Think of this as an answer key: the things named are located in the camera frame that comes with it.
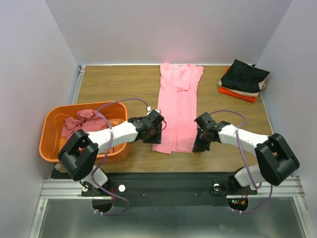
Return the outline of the light pink t shirt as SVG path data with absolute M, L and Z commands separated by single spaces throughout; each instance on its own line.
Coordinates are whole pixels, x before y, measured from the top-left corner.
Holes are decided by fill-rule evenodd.
M 153 151 L 171 154 L 193 150 L 197 134 L 197 89 L 204 73 L 202 66 L 161 63 L 158 109 L 167 125 L 161 144 Z

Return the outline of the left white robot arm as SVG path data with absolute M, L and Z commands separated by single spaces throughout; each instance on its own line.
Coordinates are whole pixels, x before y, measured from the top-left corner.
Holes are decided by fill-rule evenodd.
M 108 178 L 100 167 L 95 166 L 97 156 L 122 143 L 142 140 L 148 143 L 160 133 L 165 122 L 158 110 L 152 110 L 145 117 L 130 118 L 111 128 L 95 132 L 78 130 L 58 153 L 58 160 L 74 181 L 86 181 L 98 195 L 110 191 Z

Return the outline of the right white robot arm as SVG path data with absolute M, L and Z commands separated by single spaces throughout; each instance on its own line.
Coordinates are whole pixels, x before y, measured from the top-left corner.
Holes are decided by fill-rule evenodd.
M 263 182 L 278 186 L 300 167 L 296 155 L 281 134 L 255 134 L 226 121 L 216 122 L 210 113 L 198 116 L 195 122 L 198 129 L 194 153 L 208 151 L 211 143 L 218 142 L 237 147 L 241 154 L 249 152 L 256 157 L 256 165 L 245 163 L 229 179 L 228 188 L 233 193 L 240 193 L 250 185 L 256 190 Z

